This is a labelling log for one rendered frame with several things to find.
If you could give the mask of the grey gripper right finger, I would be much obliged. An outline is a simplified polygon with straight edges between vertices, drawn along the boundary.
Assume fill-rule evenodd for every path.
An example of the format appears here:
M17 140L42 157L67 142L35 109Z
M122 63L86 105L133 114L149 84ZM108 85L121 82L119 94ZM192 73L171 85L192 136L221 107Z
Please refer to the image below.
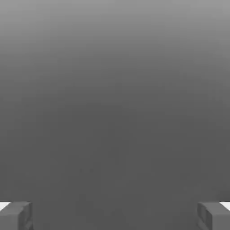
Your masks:
M199 202L197 224L200 230L230 230L230 202Z

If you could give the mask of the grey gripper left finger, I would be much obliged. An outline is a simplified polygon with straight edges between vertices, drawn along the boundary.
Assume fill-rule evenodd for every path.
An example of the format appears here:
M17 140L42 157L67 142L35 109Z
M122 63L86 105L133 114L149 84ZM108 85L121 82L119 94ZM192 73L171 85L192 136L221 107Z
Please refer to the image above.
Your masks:
M0 202L0 230L33 230L33 204Z

